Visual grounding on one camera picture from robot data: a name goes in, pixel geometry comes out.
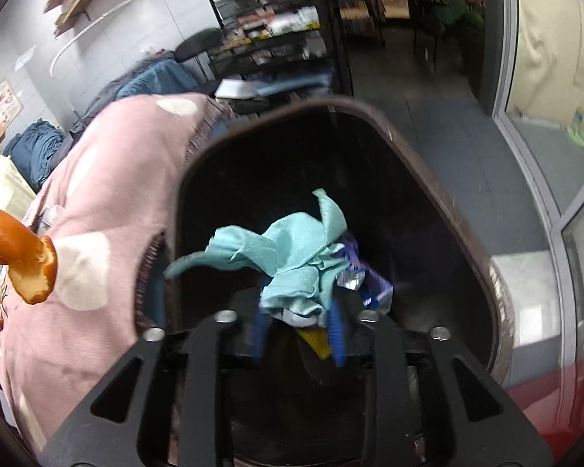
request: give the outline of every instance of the pink blanket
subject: pink blanket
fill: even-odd
[[[223,111],[195,94],[115,102],[30,206],[26,226],[56,213],[47,235],[58,277],[42,304],[13,290],[5,298],[0,383],[35,454],[135,342],[145,255],[162,240],[186,160]]]

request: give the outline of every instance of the beige wall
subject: beige wall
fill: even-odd
[[[584,0],[519,0],[508,113],[568,126],[584,110]]]

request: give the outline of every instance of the yellow object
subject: yellow object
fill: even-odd
[[[310,348],[314,350],[321,360],[326,360],[331,354],[329,338],[325,328],[297,328],[296,333],[310,345]]]

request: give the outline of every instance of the crumpled cloth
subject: crumpled cloth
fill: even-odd
[[[344,245],[335,242],[347,227],[344,214],[324,190],[314,195],[321,221],[296,212],[275,221],[262,235],[239,226],[219,228],[205,251],[171,263],[166,277],[198,265],[261,270],[272,277],[260,295],[262,312],[293,327],[325,327],[335,278],[348,266],[336,255]]]

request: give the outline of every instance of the triangular cutout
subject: triangular cutout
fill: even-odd
[[[142,360],[133,358],[104,392],[91,404],[91,414],[99,418],[123,423],[128,417],[134,387],[141,371]]]
[[[478,377],[460,360],[454,358],[452,367],[458,382],[458,389],[465,404],[469,421],[481,421],[502,412],[502,406],[484,388]]]

